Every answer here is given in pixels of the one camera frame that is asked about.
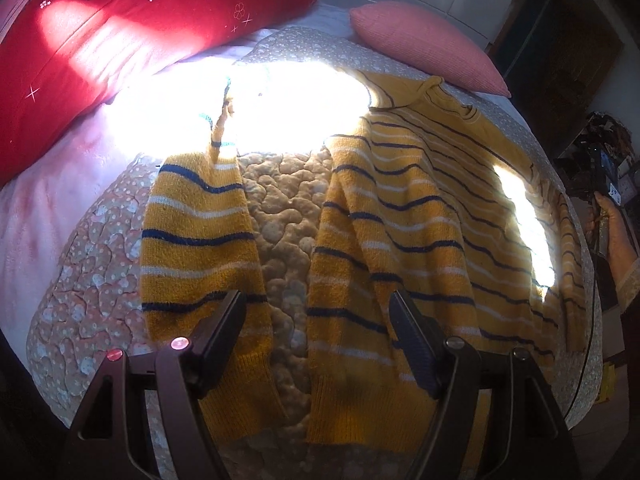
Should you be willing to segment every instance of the metal screw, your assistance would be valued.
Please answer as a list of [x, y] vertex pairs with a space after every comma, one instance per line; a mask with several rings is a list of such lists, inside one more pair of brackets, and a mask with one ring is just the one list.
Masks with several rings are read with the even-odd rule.
[[445, 341], [445, 345], [447, 345], [447, 347], [451, 348], [452, 350], [460, 350], [465, 345], [465, 340], [463, 340], [461, 337], [453, 336], [449, 337]]
[[177, 337], [171, 341], [171, 348], [174, 350], [183, 350], [189, 346], [189, 340], [185, 337]]
[[529, 359], [529, 351], [525, 348], [514, 348], [513, 356], [520, 361], [526, 361]]
[[124, 352], [119, 348], [113, 348], [107, 352], [107, 359], [109, 361], [117, 361], [124, 355]]

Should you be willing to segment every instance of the bed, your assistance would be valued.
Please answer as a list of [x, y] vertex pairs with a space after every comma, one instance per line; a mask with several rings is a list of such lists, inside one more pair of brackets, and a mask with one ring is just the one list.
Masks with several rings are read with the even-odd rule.
[[[238, 60], [245, 63], [268, 62], [274, 56], [288, 61], [306, 57], [343, 66], [356, 63], [354, 60], [363, 60], [352, 68], [411, 76], [409, 67], [388, 58], [364, 61], [364, 47], [349, 41], [357, 41], [357, 38], [350, 25], [348, 9], [329, 3], [320, 0], [301, 18], [274, 28], [260, 29], [229, 44], [206, 50], [125, 88], [91, 113], [77, 118], [46, 155], [0, 190], [0, 230], [3, 232], [0, 257], [4, 261], [0, 272], [0, 329], [16, 357], [30, 371], [41, 393], [48, 392], [43, 396], [67, 426], [86, 389], [86, 381], [95, 373], [108, 346], [124, 347], [130, 354], [152, 348], [148, 337], [142, 336], [145, 333], [144, 320], [136, 290], [139, 234], [136, 238], [130, 233], [142, 228], [142, 205], [148, 200], [148, 190], [162, 161], [171, 153], [184, 150], [185, 146], [196, 145], [203, 133], [210, 130], [211, 124], [206, 117], [215, 118], [219, 113], [216, 106], [225, 89], [231, 65]], [[414, 71], [413, 77], [418, 79], [421, 76]], [[447, 85], [446, 90], [462, 104], [477, 107], [527, 153], [559, 190], [564, 189], [526, 121], [507, 98], [468, 92], [451, 85]], [[173, 134], [176, 131], [181, 132], [179, 137]], [[242, 164], [247, 167], [256, 161], [241, 161]], [[87, 313], [86, 306], [82, 312], [74, 310], [73, 301], [68, 296], [62, 297], [66, 292], [76, 291], [86, 301], [82, 296], [86, 287], [74, 288], [72, 284], [67, 289], [60, 288], [64, 279], [75, 280], [74, 283], [79, 281], [78, 276], [65, 275], [69, 258], [83, 243], [79, 233], [84, 232], [90, 238], [92, 222], [104, 224], [100, 217], [110, 211], [110, 203], [126, 200], [127, 195], [135, 197], [140, 206], [140, 210], [134, 207], [123, 214], [121, 220], [127, 229], [105, 232], [100, 234], [102, 238], [99, 240], [92, 240], [108, 246], [111, 235], [122, 235], [120, 252], [111, 247], [113, 254], [126, 256], [133, 262], [127, 267], [126, 274], [118, 276], [117, 283], [111, 283], [114, 291], [125, 298], [117, 306], [123, 311], [122, 315], [113, 316], [117, 326], [104, 325], [104, 319], [110, 317], [110, 310], [98, 322], [104, 325], [102, 329], [94, 324], [94, 330], [84, 338], [85, 348], [87, 343], [91, 344], [90, 351], [78, 354], [76, 362], [71, 364], [68, 354], [65, 355], [64, 345], [58, 347], [56, 344], [56, 352], [59, 353], [56, 358], [51, 358], [51, 348], [45, 348], [43, 339], [38, 335], [43, 327], [39, 320], [44, 319], [55, 330], [77, 333]], [[570, 209], [574, 223], [579, 225], [575, 211], [571, 206]], [[582, 246], [585, 290], [591, 290], [593, 269], [584, 237], [580, 232], [578, 235]], [[113, 270], [112, 264], [120, 263], [117, 258], [107, 262], [103, 277], [92, 278], [94, 285], [97, 285], [95, 280], [105, 281], [106, 272]], [[556, 355], [558, 380], [552, 387], [561, 409], [567, 413], [569, 427], [577, 424], [589, 410], [600, 384], [601, 320], [597, 295], [596, 304], [591, 304], [588, 298], [587, 307], [587, 351], [566, 352], [560, 344]], [[49, 365], [44, 365], [42, 358], [47, 356]], [[61, 368], [68, 365], [62, 376], [50, 369], [52, 363], [57, 366], [58, 362]], [[148, 402], [150, 409], [156, 410], [152, 424], [161, 473], [163, 477], [172, 478], [166, 441], [162, 439], [158, 423], [157, 404], [152, 398]], [[290, 434], [283, 439], [289, 438], [293, 442], [298, 436], [295, 428], [289, 431]], [[242, 462], [250, 462], [259, 452], [268, 454], [272, 446], [273, 442], [261, 436], [240, 447], [230, 447], [223, 456], [236, 464], [236, 474], [242, 476]], [[398, 465], [391, 458], [380, 454], [376, 460], [383, 463], [383, 468], [391, 470], [395, 467], [397, 473]], [[358, 473], [358, 467], [354, 468], [355, 474]]]

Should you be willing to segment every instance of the pillow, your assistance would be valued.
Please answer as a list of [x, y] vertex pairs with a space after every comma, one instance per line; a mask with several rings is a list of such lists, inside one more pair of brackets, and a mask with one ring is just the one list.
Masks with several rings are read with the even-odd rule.
[[132, 79], [315, 1], [30, 0], [0, 44], [0, 186]]
[[473, 92], [511, 97], [488, 56], [436, 14], [404, 2], [351, 9], [351, 26], [375, 50]]

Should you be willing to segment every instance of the mattress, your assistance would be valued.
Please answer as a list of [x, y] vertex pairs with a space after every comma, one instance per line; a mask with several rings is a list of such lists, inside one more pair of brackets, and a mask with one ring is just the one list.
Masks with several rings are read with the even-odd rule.
[[[0, 229], [4, 233], [0, 257], [5, 261], [0, 270], [0, 329], [23, 364], [28, 363], [26, 339], [31, 319], [55, 278], [60, 253], [79, 220], [140, 156], [153, 157], [159, 163], [170, 153], [199, 146], [210, 128], [202, 117], [219, 112], [212, 106], [221, 101], [230, 65], [249, 54], [260, 40], [293, 26], [340, 38], [353, 36], [345, 9], [320, 4], [298, 20], [257, 31], [177, 63], [78, 118], [46, 156], [0, 190]], [[490, 119], [494, 123], [500, 114], [512, 118], [522, 126], [521, 141], [538, 154], [534, 160], [550, 168], [526, 122], [508, 99], [468, 92], [456, 97], [463, 102], [472, 99], [484, 103], [486, 113], [493, 110]], [[597, 361], [590, 360], [588, 374], [597, 374]], [[572, 388], [572, 396], [577, 377], [566, 383]], [[590, 405], [593, 388], [581, 393], [587, 399], [584, 406]], [[574, 410], [576, 422], [584, 416], [584, 406], [581, 414]]]

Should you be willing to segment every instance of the yellow object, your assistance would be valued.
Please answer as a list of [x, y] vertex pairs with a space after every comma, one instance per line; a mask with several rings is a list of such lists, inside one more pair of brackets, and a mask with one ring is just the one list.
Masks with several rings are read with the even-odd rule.
[[613, 398], [616, 389], [616, 366], [612, 363], [604, 363], [602, 367], [602, 382], [600, 392], [594, 404], [601, 404]]
[[[390, 294], [404, 287], [448, 335], [477, 349], [528, 348], [550, 380], [563, 312], [569, 350], [585, 346], [580, 245], [564, 197], [440, 78], [344, 72], [366, 87], [370, 107], [355, 129], [325, 141], [334, 172], [308, 277], [307, 439], [413, 452], [434, 402], [399, 349]], [[173, 156], [161, 168], [142, 241], [141, 295], [154, 339], [188, 333], [230, 288], [250, 298], [222, 384], [202, 404], [218, 441], [282, 416], [241, 183], [216, 127], [206, 154]], [[473, 446], [481, 446], [488, 405], [479, 397]], [[470, 446], [465, 463], [480, 452]]]

